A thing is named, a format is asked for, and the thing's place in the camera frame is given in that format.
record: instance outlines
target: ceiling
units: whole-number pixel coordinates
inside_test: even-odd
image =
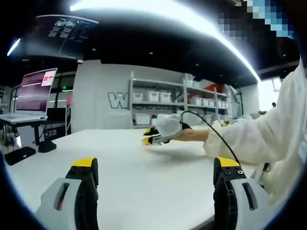
[[[198,80],[207,79],[242,87],[255,84],[256,80],[246,66],[219,41],[199,34],[187,27],[153,15],[141,13],[86,10],[70,12],[69,6],[76,1],[35,0],[29,1],[27,9],[16,8],[15,18],[6,29],[0,47],[0,84],[14,86],[24,74],[42,68],[58,67],[59,71],[76,70],[71,60],[32,57],[30,61],[14,61],[6,53],[14,39],[21,37],[31,20],[37,15],[65,14],[99,21],[84,50],[84,59],[100,59],[107,64],[131,64],[169,69],[193,74]],[[181,0],[198,14],[215,23],[221,12],[234,8],[232,0]],[[272,68],[261,79],[273,76],[285,77],[296,66],[285,63],[299,59],[293,40],[276,38],[276,33],[262,20],[252,20],[251,15],[236,12],[231,18],[230,30],[243,31],[242,36],[227,39],[244,55],[256,70]]]

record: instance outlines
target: white table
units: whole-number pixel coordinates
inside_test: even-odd
[[[85,130],[55,140],[57,149],[37,153],[8,171],[13,184],[35,212],[40,196],[71,165],[98,158],[100,229],[190,230],[210,220],[213,159],[202,142],[171,141],[144,146],[144,129]],[[246,176],[254,166],[243,165]]]

